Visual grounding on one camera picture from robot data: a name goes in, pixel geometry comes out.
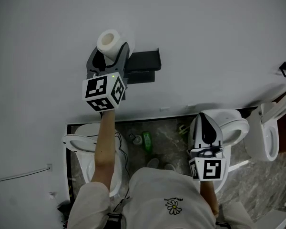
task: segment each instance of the shoe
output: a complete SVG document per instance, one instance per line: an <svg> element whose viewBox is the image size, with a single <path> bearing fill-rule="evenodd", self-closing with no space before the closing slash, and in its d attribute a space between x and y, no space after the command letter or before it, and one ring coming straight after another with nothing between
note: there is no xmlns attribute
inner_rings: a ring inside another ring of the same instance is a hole
<svg viewBox="0 0 286 229"><path fill-rule="evenodd" d="M157 169L159 166L159 163L160 163L159 159L152 158L150 161L148 161L146 167Z"/></svg>
<svg viewBox="0 0 286 229"><path fill-rule="evenodd" d="M176 168L175 168L175 166L173 166L172 164L167 163L167 164L164 166L164 170L176 171Z"/></svg>

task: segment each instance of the white wall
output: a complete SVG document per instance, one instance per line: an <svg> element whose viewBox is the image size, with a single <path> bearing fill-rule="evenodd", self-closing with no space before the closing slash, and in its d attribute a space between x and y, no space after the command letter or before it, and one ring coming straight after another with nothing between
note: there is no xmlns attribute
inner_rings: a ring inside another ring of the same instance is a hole
<svg viewBox="0 0 286 229"><path fill-rule="evenodd" d="M131 28L136 51L160 49L156 82L129 85L119 119L247 106L286 89L286 0L0 0L0 229L61 228L68 197L65 123L97 115L81 100L98 35ZM170 106L170 112L159 108Z"/></svg>

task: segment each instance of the white toilet paper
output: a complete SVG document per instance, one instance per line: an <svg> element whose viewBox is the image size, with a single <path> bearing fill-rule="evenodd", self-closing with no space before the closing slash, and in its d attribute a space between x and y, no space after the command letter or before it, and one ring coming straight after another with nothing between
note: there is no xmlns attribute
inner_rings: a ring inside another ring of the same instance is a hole
<svg viewBox="0 0 286 229"><path fill-rule="evenodd" d="M97 49L113 62L119 53L122 45L127 42L129 45L129 57L134 50L134 39L130 36L121 36L117 30L104 31L97 40Z"/></svg>

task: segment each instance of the flower print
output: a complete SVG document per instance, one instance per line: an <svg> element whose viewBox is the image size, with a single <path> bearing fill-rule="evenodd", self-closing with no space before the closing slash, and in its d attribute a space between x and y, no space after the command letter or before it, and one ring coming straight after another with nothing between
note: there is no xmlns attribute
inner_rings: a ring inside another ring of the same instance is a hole
<svg viewBox="0 0 286 229"><path fill-rule="evenodd" d="M177 207L178 201L175 200L168 201L165 206L167 206L167 209L170 211L170 215L177 215L182 210L181 208Z"/></svg>

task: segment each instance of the toilet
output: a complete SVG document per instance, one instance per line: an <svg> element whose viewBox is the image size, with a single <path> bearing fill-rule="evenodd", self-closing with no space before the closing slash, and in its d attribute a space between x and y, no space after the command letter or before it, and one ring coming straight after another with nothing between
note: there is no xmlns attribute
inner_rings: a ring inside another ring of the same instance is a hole
<svg viewBox="0 0 286 229"><path fill-rule="evenodd" d="M245 137L247 153L256 160L274 161L279 151L277 120L286 114L286 95L278 103L264 103L247 118L250 131Z"/></svg>
<svg viewBox="0 0 286 229"><path fill-rule="evenodd" d="M239 143L249 132L249 123L243 119L239 111L235 109L210 109L203 110L202 113L211 117L217 125L220 127L223 133L222 147L224 158L226 158L226 166L224 172L224 178L220 181L213 181L215 193L218 193L227 180L230 158L231 158L231 146ZM191 123L190 134L193 136L194 121Z"/></svg>
<svg viewBox="0 0 286 229"><path fill-rule="evenodd" d="M82 174L86 183L89 183L95 171L94 152L100 129L99 123L81 125L74 135L65 135L62 142L65 147L73 151L80 163ZM110 185L109 196L119 193L123 174L128 167L128 148L124 137L115 131L115 165Z"/></svg>

